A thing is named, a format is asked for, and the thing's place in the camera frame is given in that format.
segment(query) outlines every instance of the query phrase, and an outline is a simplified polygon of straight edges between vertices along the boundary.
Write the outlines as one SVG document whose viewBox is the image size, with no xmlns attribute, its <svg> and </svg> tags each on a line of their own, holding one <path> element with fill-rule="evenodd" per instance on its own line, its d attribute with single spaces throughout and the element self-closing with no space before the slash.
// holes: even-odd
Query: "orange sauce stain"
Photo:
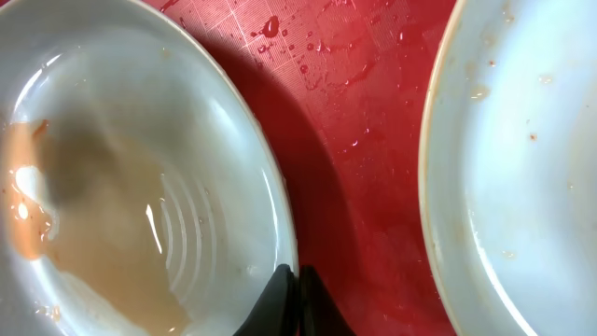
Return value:
<svg viewBox="0 0 597 336">
<path fill-rule="evenodd" d="M 189 317 L 170 290 L 160 246 L 161 166 L 125 137 L 111 147 L 97 134 L 62 138 L 48 130 L 48 120 L 37 128 L 17 123 L 3 141 L 5 223 L 15 250 L 47 257 L 151 335 L 181 333 Z M 46 190 L 39 192 L 45 200 L 21 190 L 17 174 L 25 167 L 43 176 L 35 189 Z M 47 313 L 61 319 L 58 306 Z"/>
</svg>

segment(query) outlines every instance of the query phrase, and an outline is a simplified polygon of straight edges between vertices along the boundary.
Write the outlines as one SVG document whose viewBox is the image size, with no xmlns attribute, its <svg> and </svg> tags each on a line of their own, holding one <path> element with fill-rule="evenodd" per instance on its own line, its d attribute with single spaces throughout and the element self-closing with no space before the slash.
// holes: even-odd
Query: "water droplet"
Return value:
<svg viewBox="0 0 597 336">
<path fill-rule="evenodd" d="M 319 78 L 317 78 L 317 80 L 315 80 L 315 84 L 313 84 L 311 86 L 307 86 L 307 90 L 313 91 L 313 90 L 317 89 L 319 87 L 319 83 L 321 83 L 322 80 L 324 80 L 324 78 L 320 76 Z"/>
<path fill-rule="evenodd" d="M 178 2 L 178 0 L 168 0 L 161 8 L 160 8 L 160 12 L 165 12 L 166 10 L 168 10 L 168 8 L 174 6 L 174 4 L 176 4 Z"/>
<path fill-rule="evenodd" d="M 373 25 L 375 23 L 378 23 L 381 20 L 382 20 L 382 16 L 381 15 L 376 15 L 373 18 L 371 18 L 371 21 L 369 21 L 369 24 Z"/>
<path fill-rule="evenodd" d="M 278 17 L 274 15 L 267 22 L 265 22 L 262 34 L 268 38 L 275 37 L 276 35 L 278 35 L 279 28 L 280 21 L 278 20 Z"/>
<path fill-rule="evenodd" d="M 373 62 L 373 61 L 369 61 L 369 62 L 365 63 L 365 65 L 363 65 L 363 68 L 361 69 L 360 72 L 356 73 L 356 75 L 352 76 L 351 78 L 346 79 L 346 81 L 344 82 L 344 85 L 349 86 L 351 84 L 354 84 L 355 82 L 365 79 L 374 65 L 375 65 L 375 62 Z"/>
<path fill-rule="evenodd" d="M 317 48 L 316 48 L 315 50 L 317 50 L 317 51 L 319 51 L 319 52 L 321 52 L 321 51 L 328 51 L 328 52 L 331 52 L 331 48 L 330 48 L 330 47 L 328 47 L 328 46 L 326 46 L 326 45 L 324 44 L 324 41 L 322 41 L 322 40 L 319 40 L 319 44 L 317 45 Z"/>
<path fill-rule="evenodd" d="M 414 46 L 423 43 L 423 29 L 416 23 L 402 26 L 397 34 L 397 44 L 400 46 Z"/>
</svg>

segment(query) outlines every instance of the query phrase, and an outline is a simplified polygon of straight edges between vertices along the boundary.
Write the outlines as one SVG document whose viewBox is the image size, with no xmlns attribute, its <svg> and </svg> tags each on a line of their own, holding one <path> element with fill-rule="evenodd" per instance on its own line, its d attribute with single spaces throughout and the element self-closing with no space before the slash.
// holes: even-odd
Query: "sauce residue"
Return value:
<svg viewBox="0 0 597 336">
<path fill-rule="evenodd" d="M 162 228 L 154 226 L 161 166 L 129 138 L 50 129 L 43 120 L 5 133 L 5 223 L 15 250 L 47 257 L 152 335 L 182 332 L 189 317 L 170 290 Z M 28 179 L 39 196 L 24 187 L 26 170 L 43 176 Z M 60 320 L 57 306 L 45 314 Z"/>
</svg>

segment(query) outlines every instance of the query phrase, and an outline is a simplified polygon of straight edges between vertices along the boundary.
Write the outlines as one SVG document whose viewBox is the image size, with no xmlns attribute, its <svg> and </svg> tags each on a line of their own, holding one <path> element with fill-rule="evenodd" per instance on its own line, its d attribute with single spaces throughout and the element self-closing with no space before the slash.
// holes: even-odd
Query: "red surface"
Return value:
<svg viewBox="0 0 597 336">
<path fill-rule="evenodd" d="M 453 335 L 426 261 L 416 172 L 454 0 L 147 2 L 208 48 L 253 109 L 286 178 L 300 262 L 351 327 Z"/>
</svg>

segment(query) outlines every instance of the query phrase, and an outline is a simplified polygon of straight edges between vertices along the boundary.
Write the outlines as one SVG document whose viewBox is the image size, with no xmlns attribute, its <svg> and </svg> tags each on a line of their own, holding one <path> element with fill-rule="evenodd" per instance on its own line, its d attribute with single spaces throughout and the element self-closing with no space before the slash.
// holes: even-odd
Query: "food residue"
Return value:
<svg viewBox="0 0 597 336">
<path fill-rule="evenodd" d="M 36 125 L 10 125 L 2 143 L 4 222 L 14 249 L 25 259 L 47 257 L 151 335 L 182 332 L 189 317 L 170 290 L 163 231 L 155 227 L 162 167 L 125 136 Z M 61 318 L 58 306 L 38 313 Z"/>
<path fill-rule="evenodd" d="M 514 252 L 510 252 L 510 251 L 502 251 L 502 255 L 508 259 L 514 259 L 516 257 Z"/>
<path fill-rule="evenodd" d="M 553 77 L 548 75 L 539 76 L 539 81 L 543 84 L 549 84 L 553 81 Z"/>
<path fill-rule="evenodd" d="M 502 7 L 502 15 L 504 16 L 504 22 L 505 23 L 512 23 L 514 22 L 514 15 L 512 14 L 512 11 L 510 9 L 510 1 L 506 1 L 506 3 L 504 4 L 504 6 Z"/>
<path fill-rule="evenodd" d="M 480 102 L 491 94 L 491 90 L 482 84 L 475 85 L 470 92 L 470 99 Z"/>
</svg>

